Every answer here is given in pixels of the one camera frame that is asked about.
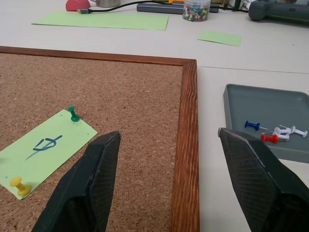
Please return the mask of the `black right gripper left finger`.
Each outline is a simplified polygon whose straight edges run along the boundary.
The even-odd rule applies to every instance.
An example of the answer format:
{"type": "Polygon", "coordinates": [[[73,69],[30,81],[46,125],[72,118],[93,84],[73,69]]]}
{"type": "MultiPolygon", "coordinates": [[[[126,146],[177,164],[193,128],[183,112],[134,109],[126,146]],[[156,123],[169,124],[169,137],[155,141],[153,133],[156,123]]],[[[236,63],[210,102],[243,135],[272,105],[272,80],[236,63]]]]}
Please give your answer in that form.
{"type": "Polygon", "coordinates": [[[31,232],[105,232],[121,133],[101,135],[64,174],[31,232]]]}

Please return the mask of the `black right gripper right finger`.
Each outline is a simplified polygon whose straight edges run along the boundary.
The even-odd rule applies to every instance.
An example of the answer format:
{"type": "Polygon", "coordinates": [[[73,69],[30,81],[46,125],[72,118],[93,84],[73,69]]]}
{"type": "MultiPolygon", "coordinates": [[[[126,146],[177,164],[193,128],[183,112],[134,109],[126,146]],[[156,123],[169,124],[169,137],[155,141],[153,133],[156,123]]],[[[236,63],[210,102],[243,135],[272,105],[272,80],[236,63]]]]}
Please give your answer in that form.
{"type": "Polygon", "coordinates": [[[309,188],[265,143],[218,129],[230,179],[251,232],[309,232],[309,188]]]}

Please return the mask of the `red push pin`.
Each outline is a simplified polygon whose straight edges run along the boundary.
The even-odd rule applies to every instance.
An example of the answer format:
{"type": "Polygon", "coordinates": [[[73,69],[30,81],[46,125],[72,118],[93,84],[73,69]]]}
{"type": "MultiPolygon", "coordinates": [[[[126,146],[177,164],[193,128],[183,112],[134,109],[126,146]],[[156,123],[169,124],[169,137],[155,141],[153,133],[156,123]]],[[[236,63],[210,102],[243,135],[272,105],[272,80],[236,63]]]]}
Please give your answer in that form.
{"type": "Polygon", "coordinates": [[[272,142],[274,144],[278,143],[278,142],[283,142],[283,141],[288,141],[289,138],[286,137],[286,136],[279,136],[279,135],[265,135],[265,134],[262,134],[260,139],[263,141],[263,142],[272,142]]]}

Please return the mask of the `green note with blue scribble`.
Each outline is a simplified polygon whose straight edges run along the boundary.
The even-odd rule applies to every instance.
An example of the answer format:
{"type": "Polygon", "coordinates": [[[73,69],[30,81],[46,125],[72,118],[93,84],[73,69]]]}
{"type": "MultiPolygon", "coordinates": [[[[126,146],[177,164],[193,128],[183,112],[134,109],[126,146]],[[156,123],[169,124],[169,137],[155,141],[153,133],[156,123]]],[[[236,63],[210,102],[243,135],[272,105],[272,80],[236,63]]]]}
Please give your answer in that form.
{"type": "Polygon", "coordinates": [[[96,134],[86,122],[73,122],[71,114],[61,110],[0,151],[0,185],[21,200],[10,185],[13,178],[35,189],[96,134]]]}

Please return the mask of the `blue push pin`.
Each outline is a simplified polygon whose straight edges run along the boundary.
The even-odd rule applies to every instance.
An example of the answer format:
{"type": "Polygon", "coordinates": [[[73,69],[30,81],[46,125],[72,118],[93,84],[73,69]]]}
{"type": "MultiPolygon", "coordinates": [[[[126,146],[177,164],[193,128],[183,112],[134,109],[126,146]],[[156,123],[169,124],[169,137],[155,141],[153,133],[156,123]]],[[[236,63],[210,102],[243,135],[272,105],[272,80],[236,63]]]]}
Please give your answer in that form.
{"type": "Polygon", "coordinates": [[[261,127],[261,124],[260,124],[260,123],[251,123],[251,122],[249,122],[249,121],[246,121],[246,122],[245,122],[244,127],[245,127],[245,128],[246,128],[246,127],[252,127],[252,128],[254,128],[256,131],[258,131],[258,130],[267,131],[267,130],[268,130],[267,128],[261,127]]]}

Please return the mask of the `yellow push pin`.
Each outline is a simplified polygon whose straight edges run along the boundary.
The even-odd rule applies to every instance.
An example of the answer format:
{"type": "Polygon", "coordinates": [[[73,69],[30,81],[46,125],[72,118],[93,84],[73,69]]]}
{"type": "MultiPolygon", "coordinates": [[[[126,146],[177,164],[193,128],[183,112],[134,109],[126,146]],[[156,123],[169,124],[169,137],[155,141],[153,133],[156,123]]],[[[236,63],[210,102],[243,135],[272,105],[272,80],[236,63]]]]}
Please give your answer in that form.
{"type": "Polygon", "coordinates": [[[10,181],[11,187],[17,188],[17,195],[21,197],[27,196],[31,191],[31,185],[23,184],[21,177],[15,177],[10,181]]]}

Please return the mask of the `green push pin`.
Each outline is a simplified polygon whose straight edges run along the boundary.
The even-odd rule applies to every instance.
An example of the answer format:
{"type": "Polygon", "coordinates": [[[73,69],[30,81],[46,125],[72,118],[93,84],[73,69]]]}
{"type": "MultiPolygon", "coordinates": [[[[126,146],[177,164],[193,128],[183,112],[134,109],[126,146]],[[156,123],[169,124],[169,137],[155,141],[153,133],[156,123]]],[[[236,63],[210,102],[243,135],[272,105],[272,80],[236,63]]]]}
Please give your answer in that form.
{"type": "Polygon", "coordinates": [[[75,113],[74,111],[75,107],[74,106],[70,106],[68,108],[68,111],[71,113],[71,121],[73,122],[78,122],[80,120],[80,117],[75,113]]]}

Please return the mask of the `wood-framed cork board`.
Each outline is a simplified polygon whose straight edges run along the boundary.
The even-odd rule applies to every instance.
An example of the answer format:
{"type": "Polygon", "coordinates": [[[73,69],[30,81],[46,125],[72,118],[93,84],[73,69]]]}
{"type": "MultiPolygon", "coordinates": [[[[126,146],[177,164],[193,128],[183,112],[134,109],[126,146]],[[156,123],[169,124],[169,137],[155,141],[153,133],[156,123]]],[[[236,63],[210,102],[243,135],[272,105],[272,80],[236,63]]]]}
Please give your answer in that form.
{"type": "Polygon", "coordinates": [[[0,151],[70,106],[97,134],[21,200],[0,185],[0,232],[31,232],[89,143],[113,131],[105,232],[200,232],[195,60],[0,46],[0,151]]]}

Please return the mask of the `small green paper piece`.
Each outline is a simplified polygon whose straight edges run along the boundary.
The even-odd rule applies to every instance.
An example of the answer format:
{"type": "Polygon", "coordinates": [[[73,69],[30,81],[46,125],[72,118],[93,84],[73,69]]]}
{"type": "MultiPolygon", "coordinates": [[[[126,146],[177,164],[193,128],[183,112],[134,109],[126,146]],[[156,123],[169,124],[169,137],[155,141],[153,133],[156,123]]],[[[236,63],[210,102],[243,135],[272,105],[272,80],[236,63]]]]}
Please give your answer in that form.
{"type": "Polygon", "coordinates": [[[201,41],[208,41],[237,47],[240,46],[241,39],[241,36],[217,31],[202,31],[198,37],[198,40],[201,41]]]}

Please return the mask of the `clear jar of push pins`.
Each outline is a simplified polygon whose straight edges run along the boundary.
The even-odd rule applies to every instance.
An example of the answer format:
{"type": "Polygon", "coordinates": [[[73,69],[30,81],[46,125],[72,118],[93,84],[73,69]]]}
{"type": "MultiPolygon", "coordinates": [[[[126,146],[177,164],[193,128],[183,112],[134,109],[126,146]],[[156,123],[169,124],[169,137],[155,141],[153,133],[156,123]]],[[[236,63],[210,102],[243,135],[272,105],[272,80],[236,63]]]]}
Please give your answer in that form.
{"type": "Polygon", "coordinates": [[[190,22],[203,22],[208,19],[211,0],[184,0],[182,17],[190,22]]]}

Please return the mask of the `grey plastic tray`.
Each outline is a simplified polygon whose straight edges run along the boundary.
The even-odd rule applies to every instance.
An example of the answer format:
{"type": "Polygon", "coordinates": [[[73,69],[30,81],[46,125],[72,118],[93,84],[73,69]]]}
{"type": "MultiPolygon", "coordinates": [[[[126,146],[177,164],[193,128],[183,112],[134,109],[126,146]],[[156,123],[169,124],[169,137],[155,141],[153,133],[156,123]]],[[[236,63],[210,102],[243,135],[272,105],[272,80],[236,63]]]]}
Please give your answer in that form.
{"type": "Polygon", "coordinates": [[[229,84],[224,91],[226,127],[260,138],[262,130],[245,126],[246,122],[273,131],[279,125],[306,131],[303,137],[292,133],[287,142],[266,142],[279,159],[309,164],[309,95],[303,92],[229,84]]]}

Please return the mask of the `large green paper sheet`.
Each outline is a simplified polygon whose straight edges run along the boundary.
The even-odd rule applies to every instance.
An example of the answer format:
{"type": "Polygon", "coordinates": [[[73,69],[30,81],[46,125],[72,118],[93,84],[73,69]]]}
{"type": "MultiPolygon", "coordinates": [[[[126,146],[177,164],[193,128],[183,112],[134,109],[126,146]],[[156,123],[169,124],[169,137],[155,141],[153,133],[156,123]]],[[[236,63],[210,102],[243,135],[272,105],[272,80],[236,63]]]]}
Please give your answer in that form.
{"type": "Polygon", "coordinates": [[[165,30],[169,17],[154,14],[54,12],[34,22],[34,25],[165,30]]]}

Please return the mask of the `red rounded object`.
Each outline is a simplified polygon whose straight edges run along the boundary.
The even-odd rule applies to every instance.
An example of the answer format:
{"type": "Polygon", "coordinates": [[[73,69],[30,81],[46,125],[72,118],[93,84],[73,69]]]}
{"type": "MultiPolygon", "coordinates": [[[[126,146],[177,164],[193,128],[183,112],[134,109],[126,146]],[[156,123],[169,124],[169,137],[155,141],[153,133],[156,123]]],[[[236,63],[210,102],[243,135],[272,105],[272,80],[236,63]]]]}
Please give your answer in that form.
{"type": "Polygon", "coordinates": [[[67,0],[66,11],[78,11],[80,9],[89,9],[91,7],[88,0],[67,0]]]}

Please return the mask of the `silver metal cup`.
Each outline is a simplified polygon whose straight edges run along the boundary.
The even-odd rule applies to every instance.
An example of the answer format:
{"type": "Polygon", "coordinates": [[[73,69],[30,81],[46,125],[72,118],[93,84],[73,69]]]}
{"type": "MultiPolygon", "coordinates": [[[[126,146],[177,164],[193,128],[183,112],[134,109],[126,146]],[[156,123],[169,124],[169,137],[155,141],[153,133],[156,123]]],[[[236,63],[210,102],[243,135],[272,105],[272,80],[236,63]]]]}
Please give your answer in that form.
{"type": "Polygon", "coordinates": [[[91,0],[96,4],[97,7],[101,8],[112,8],[119,6],[121,3],[121,0],[91,0]]]}

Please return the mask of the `dark grey flat bar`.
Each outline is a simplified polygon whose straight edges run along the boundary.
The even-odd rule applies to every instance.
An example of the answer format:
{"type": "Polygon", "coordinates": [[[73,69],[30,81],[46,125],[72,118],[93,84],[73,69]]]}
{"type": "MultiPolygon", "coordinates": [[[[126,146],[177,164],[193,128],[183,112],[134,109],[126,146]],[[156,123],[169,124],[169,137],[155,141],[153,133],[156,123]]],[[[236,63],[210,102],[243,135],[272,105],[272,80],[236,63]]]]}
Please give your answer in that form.
{"type": "MultiPolygon", "coordinates": [[[[218,13],[219,4],[211,3],[210,11],[211,13],[218,13]]],[[[172,4],[172,5],[163,5],[163,4],[154,4],[154,3],[139,3],[137,4],[138,12],[149,12],[149,13],[163,13],[163,14],[183,14],[183,5],[182,4],[172,4]]]]}

